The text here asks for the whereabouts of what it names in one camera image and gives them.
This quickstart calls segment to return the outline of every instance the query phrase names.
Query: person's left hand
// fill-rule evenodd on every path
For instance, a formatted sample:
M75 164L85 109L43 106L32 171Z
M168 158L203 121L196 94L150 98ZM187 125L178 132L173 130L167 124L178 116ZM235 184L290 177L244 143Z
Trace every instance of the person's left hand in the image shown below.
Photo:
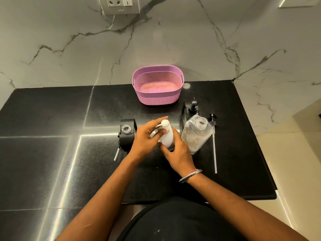
M150 134L156 129L158 124L167 118L168 117L161 117L140 126L137 129L133 146L128 156L131 156L134 160L141 162L148 154L150 154L157 145L158 140L164 135L164 133L166 133L166 129L157 132L152 138L150 138Z

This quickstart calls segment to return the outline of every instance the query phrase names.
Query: empty clear bottle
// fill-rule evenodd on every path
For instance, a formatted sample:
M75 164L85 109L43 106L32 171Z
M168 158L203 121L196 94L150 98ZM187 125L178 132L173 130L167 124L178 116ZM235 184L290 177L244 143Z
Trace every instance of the empty clear bottle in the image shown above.
M182 140L187 143L191 154L195 154L213 132L214 129L206 118L194 115L185 124Z

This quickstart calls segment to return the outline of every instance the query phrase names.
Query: plastic basket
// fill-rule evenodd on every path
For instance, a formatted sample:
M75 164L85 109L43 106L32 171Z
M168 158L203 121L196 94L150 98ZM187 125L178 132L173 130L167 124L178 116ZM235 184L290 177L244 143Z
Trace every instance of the plastic basket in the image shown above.
M183 84L183 72L173 65L141 67L132 78L139 101L151 106L177 101Z

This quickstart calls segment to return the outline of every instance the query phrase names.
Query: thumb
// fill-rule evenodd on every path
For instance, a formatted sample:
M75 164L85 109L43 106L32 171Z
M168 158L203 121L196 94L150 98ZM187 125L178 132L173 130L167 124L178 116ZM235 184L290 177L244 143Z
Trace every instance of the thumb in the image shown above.
M157 144L159 139L166 133L166 129L162 129L161 131L158 131L151 140L154 142L154 144Z
M170 154L171 154L171 152L161 142L158 143L158 146L159 146L160 150L163 152L163 154L166 157L166 159L168 159Z

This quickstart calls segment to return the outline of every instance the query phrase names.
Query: dark clothing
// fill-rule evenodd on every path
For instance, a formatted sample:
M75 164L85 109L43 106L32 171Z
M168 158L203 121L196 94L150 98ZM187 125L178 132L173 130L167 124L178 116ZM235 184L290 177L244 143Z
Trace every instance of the dark clothing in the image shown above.
M208 206L174 197L146 207L117 241L246 240Z

